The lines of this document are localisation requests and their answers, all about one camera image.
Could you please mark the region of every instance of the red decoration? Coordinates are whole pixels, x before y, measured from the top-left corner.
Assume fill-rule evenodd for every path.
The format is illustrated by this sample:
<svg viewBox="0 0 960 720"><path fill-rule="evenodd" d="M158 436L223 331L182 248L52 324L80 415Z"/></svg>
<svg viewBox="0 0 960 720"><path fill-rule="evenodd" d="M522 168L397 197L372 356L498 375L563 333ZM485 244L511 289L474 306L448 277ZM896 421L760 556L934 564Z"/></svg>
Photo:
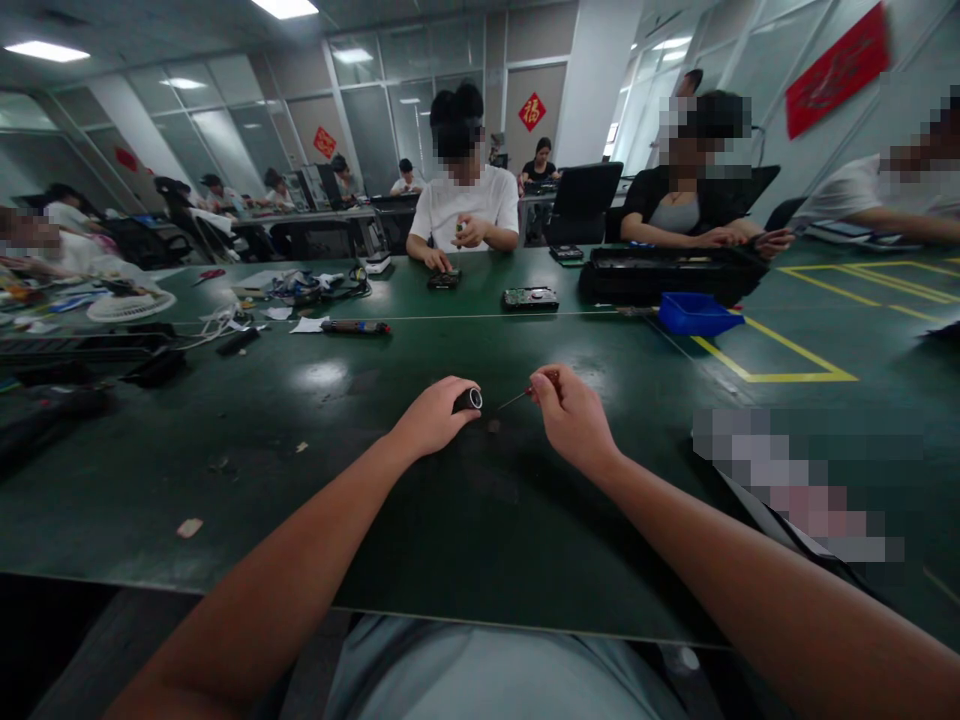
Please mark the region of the red decoration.
<svg viewBox="0 0 960 720"><path fill-rule="evenodd" d="M547 109L543 106L543 101L534 93L530 96L530 99L523 104L523 107L520 108L519 114L520 120L527 128L527 132L533 132L537 123L547 114Z"/></svg>
<svg viewBox="0 0 960 720"><path fill-rule="evenodd" d="M313 138L313 146L329 160L337 149L337 141L323 127L318 127L317 134Z"/></svg>
<svg viewBox="0 0 960 720"><path fill-rule="evenodd" d="M827 50L787 90L787 134L802 135L890 67L883 3Z"/></svg>
<svg viewBox="0 0 960 720"><path fill-rule="evenodd" d="M117 162L123 165L130 172L137 171L137 158L133 153L128 150L124 150L122 147L115 146L113 148L113 154L117 158Z"/></svg>

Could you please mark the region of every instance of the red screwdriver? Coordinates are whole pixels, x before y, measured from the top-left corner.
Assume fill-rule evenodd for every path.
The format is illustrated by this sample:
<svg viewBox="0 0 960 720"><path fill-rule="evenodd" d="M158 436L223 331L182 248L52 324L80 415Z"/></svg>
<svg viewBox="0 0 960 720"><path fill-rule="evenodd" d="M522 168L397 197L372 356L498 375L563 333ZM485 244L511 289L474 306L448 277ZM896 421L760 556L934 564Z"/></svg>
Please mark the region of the red screwdriver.
<svg viewBox="0 0 960 720"><path fill-rule="evenodd" d="M559 394L560 394L560 371L559 371L559 370L547 370L547 371L544 373L544 375L546 375L547 378L550 380L550 382L553 383L553 387L556 388L557 394L559 395ZM507 405L509 405L509 404L512 403L512 402L516 402L517 400L519 400L520 398L522 398L524 395L533 395L533 386L532 386L532 385L531 385L530 387L528 387L526 390L524 390L522 393L520 393L519 395L517 395L517 396L516 396L515 398L513 398L512 400L507 400L503 405L501 405L500 407L497 408L496 412L500 412L500 411L503 410Z"/></svg>

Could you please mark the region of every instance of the blue plastic bin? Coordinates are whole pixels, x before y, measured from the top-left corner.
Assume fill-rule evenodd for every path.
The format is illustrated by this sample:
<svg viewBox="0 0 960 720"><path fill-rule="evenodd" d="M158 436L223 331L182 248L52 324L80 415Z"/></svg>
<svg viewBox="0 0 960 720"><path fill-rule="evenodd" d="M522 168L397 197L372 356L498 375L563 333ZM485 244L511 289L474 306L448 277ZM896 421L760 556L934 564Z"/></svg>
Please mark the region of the blue plastic bin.
<svg viewBox="0 0 960 720"><path fill-rule="evenodd" d="M716 337L736 325L743 315L736 315L704 293L663 293L660 320L675 335Z"/></svg>

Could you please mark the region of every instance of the white fan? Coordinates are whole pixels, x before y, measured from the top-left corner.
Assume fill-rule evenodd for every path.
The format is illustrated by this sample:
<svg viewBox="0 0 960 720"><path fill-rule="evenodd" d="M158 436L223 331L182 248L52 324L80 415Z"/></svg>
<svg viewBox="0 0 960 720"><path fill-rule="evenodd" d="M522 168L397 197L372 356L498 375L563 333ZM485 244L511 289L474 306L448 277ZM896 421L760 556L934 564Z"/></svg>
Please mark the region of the white fan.
<svg viewBox="0 0 960 720"><path fill-rule="evenodd" d="M126 322L156 315L177 302L177 298L166 290L158 290L154 295L134 295L116 297L107 295L87 308L87 317L94 322Z"/></svg>

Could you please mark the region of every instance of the green workbench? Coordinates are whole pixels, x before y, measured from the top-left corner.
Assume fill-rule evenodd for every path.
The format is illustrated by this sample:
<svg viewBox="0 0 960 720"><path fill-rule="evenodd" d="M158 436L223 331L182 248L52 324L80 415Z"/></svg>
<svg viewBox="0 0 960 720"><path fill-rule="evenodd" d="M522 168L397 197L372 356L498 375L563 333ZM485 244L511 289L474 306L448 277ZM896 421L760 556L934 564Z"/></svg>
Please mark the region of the green workbench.
<svg viewBox="0 0 960 720"><path fill-rule="evenodd" d="M539 365L564 362L600 394L624 452L745 522L730 490L692 450L697 410L921 411L923 477L885 481L891 487L878 502L892 511L914 498L924 523L907 534L906 571L874 584L911 620L958 647L949 621L957 607L941 587L960 588L960 493L950 478L958 460L956 356L917 336L938 326L934 318L956 319L960 306L945 298L951 288L960 292L960 275L948 274L960 273L960 265L943 254L904 259L944 272L877 271L923 273L926 297L904 292L899 282L844 272L827 280L820 273L828 269L803 271L820 285L774 270L744 302L744 313L764 330L736 328L708 343L717 351L711 353L691 338L669 336L655 320L582 302L579 271L560 267L545 249L465 253L454 291L427 290L424 267L394 258L385 276L372 278L369 297L313 315L386 320L390 337L291 335L293 321L271 321L246 356L221 358L214 342L189 351L189 370L163 388L118 386L112 414L80 425L0 485L0 571L205 592L387 432L429 383L449 374L471 378L494 408L519 393ZM791 250L780 265L872 260L812 245ZM227 267L226 276L196 288L199 270L180 272L161 282L178 302L156 319L196 332L197 318L222 305L232 283L262 267L284 265ZM556 289L559 311L503 313L501 291L531 285ZM64 323L84 324L82 315ZM834 369L824 370L810 354ZM837 371L855 380L764 380ZM0 404L23 402L15 395ZM338 607L725 644L642 537L556 455L535 407L514 403L499 415L496 433L487 427L492 416L400 480L360 548ZM297 452L301 443L308 447ZM855 485L857 473L851 477L844 482ZM859 478L873 482L862 472ZM204 525L184 540L176 529L188 518Z"/></svg>

